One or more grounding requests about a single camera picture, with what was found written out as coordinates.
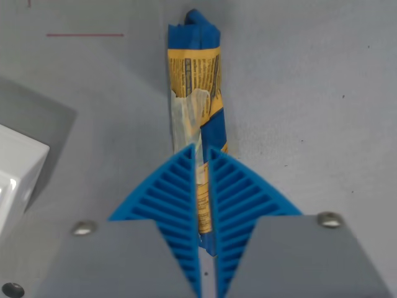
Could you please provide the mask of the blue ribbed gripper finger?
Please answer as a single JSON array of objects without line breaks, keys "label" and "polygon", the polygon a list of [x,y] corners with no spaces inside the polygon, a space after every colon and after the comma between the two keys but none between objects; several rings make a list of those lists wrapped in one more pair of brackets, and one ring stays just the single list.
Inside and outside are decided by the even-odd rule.
[{"label": "blue ribbed gripper finger", "polygon": [[302,214],[218,150],[208,168],[218,297],[391,296],[340,214]]},{"label": "blue ribbed gripper finger", "polygon": [[37,297],[198,297],[194,149],[146,178],[107,222],[61,245]]}]

